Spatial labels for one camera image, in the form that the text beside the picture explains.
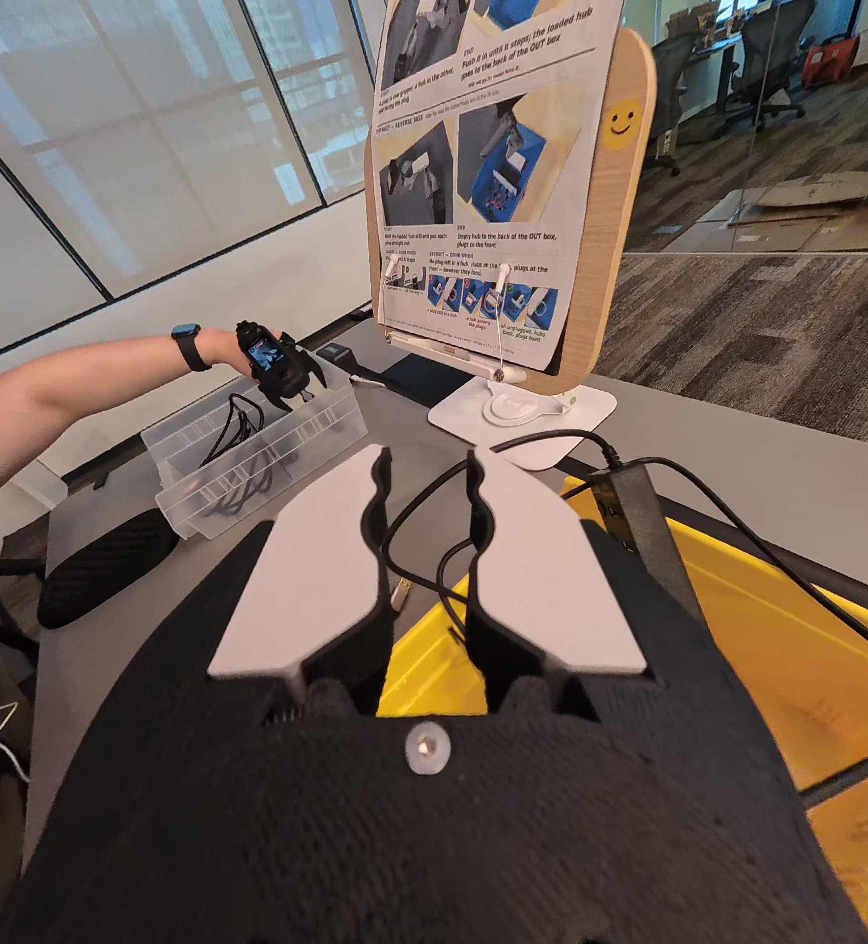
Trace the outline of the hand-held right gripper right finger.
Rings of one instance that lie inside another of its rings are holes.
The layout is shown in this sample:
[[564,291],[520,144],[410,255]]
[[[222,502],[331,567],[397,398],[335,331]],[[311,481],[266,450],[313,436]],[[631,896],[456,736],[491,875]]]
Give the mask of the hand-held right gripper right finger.
[[487,644],[509,643],[525,668],[642,674],[644,655],[582,518],[501,454],[476,447],[469,459],[466,641],[482,672]]

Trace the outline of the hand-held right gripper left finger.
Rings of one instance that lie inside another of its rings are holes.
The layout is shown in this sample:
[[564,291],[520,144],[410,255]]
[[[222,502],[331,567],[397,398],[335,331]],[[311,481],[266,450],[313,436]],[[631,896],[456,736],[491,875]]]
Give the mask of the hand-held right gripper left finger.
[[277,514],[208,666],[215,679],[385,673],[393,645],[387,531],[391,452],[367,445]]

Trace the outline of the clear plastic bin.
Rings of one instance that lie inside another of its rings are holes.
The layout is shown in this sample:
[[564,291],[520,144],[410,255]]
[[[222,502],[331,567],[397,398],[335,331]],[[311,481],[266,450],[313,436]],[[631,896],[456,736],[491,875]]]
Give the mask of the clear plastic bin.
[[156,504],[181,538],[220,536],[367,434],[348,373],[313,358],[328,388],[311,379],[314,398],[289,412],[240,376],[142,432]]

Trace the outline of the yellow plastic bin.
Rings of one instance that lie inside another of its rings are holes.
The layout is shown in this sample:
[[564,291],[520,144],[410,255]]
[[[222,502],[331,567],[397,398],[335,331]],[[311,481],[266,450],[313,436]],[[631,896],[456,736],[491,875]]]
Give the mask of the yellow plastic bin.
[[[868,645],[732,525],[661,499],[714,640],[775,737],[809,824],[868,927]],[[868,628],[868,584],[777,548]],[[394,646],[380,716],[484,714],[438,604]]]

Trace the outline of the person's left forearm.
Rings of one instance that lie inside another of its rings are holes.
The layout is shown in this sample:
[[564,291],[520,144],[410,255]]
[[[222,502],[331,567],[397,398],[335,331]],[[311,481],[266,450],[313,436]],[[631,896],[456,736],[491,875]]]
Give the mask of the person's left forearm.
[[169,336],[70,348],[0,374],[0,483],[88,416],[190,372]]

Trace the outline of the person's left hand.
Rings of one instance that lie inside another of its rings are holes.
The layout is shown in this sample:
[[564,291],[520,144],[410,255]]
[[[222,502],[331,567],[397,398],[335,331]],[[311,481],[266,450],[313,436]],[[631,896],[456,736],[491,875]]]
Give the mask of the person's left hand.
[[203,328],[196,337],[195,345],[205,364],[216,366],[226,364],[246,377],[252,377],[251,365],[239,347],[234,330]]

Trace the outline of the white stand base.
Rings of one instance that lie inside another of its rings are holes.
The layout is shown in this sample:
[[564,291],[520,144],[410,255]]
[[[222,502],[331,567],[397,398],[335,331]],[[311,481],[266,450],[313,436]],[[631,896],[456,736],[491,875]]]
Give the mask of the white stand base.
[[540,432],[596,431],[616,407],[614,395],[585,385],[537,395],[475,377],[431,407],[428,420],[472,446],[495,446]]

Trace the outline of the large glass window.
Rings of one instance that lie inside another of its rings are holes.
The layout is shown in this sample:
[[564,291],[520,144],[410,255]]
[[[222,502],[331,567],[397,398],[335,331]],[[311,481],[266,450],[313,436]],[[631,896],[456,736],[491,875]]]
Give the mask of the large glass window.
[[0,1],[0,356],[361,192],[361,6]]

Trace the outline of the instruction sheet on stand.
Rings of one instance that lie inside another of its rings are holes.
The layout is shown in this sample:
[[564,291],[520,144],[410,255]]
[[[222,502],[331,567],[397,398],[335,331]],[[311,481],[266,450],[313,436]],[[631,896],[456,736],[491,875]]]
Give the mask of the instruction sheet on stand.
[[[601,139],[602,118],[608,108],[625,98],[639,98],[643,103],[640,132],[629,147],[608,151]],[[384,340],[470,375],[518,386],[537,395],[562,395],[578,386],[593,370],[602,347],[656,98],[656,65],[650,46],[636,31],[619,28],[607,75],[572,295],[558,344],[557,372],[548,374],[474,353],[461,355],[459,346],[444,346],[422,335],[385,325],[382,314],[384,262],[379,229],[377,224],[369,222],[370,304]]]

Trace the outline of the yellow smiley sticker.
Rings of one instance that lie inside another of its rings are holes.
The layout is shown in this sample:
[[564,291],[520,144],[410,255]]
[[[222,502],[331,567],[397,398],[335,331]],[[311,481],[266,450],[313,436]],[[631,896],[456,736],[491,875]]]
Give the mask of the yellow smiley sticker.
[[640,132],[643,103],[625,98],[608,108],[602,118],[601,139],[608,151],[621,151],[634,144]]

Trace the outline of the flat cardboard sheet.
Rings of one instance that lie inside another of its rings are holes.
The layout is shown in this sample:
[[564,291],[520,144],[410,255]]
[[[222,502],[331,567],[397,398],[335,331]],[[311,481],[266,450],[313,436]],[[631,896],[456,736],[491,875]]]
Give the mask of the flat cardboard sheet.
[[686,236],[698,253],[868,252],[868,170],[733,191]]

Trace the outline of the black office chair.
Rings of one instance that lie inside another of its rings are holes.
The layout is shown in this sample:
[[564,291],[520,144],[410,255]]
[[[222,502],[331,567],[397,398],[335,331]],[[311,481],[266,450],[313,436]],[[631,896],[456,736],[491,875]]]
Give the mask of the black office chair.
[[[738,25],[742,48],[735,58],[732,43],[724,42],[720,85],[712,118],[714,123],[700,144],[717,141],[733,128],[749,123],[763,131],[768,120],[780,114],[804,117],[805,109],[794,101],[791,84],[797,70],[803,33],[816,10],[814,1],[764,2],[754,6]],[[649,153],[643,169],[680,175],[675,147],[683,122],[683,98],[687,93],[687,69],[711,56],[716,43],[707,27],[716,25],[718,2],[680,11],[657,43],[653,56],[657,68],[657,103],[650,131]]]

